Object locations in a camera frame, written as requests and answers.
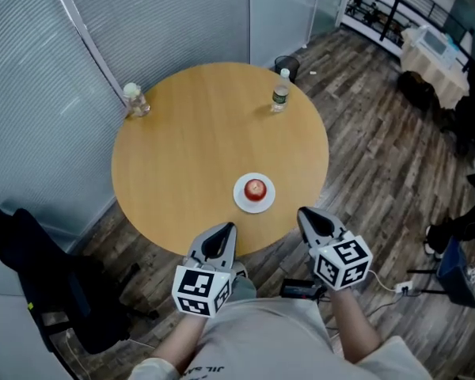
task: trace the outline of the wooden floor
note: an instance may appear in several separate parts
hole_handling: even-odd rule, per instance
[[[397,60],[369,40],[340,29],[312,41],[297,56],[302,66],[297,84],[313,100],[329,136],[329,173],[316,206],[364,237],[374,253],[373,269],[386,286],[411,279],[407,268],[433,265],[421,248],[426,225],[458,216],[475,201],[475,189],[466,181],[469,161],[457,159],[451,139],[396,91]],[[83,253],[102,260],[116,278],[139,263],[142,270],[122,301],[158,310],[159,320],[135,320],[131,331],[132,339],[157,345],[180,319],[169,294],[181,258],[141,236],[117,205],[90,237]],[[475,243],[465,249],[474,257]],[[268,297],[279,293],[286,277],[309,278],[307,257],[293,230],[242,260],[260,297]],[[424,287],[426,279],[413,276],[417,287]],[[434,280],[430,288],[437,288]],[[356,290],[365,313],[395,299],[372,275]],[[328,327],[336,326],[330,304],[321,303],[321,313]],[[384,337],[402,336],[434,378],[468,373],[475,362],[475,310],[452,305],[445,296],[404,298],[371,320]],[[65,336],[53,340],[73,370],[88,378]],[[337,348],[337,337],[334,342]],[[124,341],[100,355],[87,355],[74,336],[69,343],[92,380],[127,378],[151,353],[147,346]]]

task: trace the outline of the black bag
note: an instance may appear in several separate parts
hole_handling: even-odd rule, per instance
[[[397,80],[397,88],[412,105],[424,112],[430,108],[436,111],[440,107],[433,86],[425,82],[416,72],[404,72]]]

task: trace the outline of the plastic water bottle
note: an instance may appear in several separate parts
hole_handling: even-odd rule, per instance
[[[275,86],[275,91],[272,92],[272,112],[282,112],[287,107],[288,91],[291,87],[289,75],[291,72],[283,68],[279,72],[279,80]]]

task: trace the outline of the round wooden table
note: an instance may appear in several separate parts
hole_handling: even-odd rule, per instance
[[[212,63],[147,92],[150,113],[125,120],[112,156],[116,198],[141,234],[186,255],[197,235],[231,221],[243,255],[296,226],[297,210],[320,194],[329,146],[317,109],[295,85],[287,109],[270,112],[277,80],[244,63]],[[249,172],[275,185],[275,202],[261,214],[234,203],[234,184]]]

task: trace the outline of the white t-shirt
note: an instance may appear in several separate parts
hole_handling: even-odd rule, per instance
[[[421,380],[431,376],[399,336],[356,365],[335,355],[317,304],[258,298],[226,304],[208,320],[196,357],[180,376],[146,359],[129,380]]]

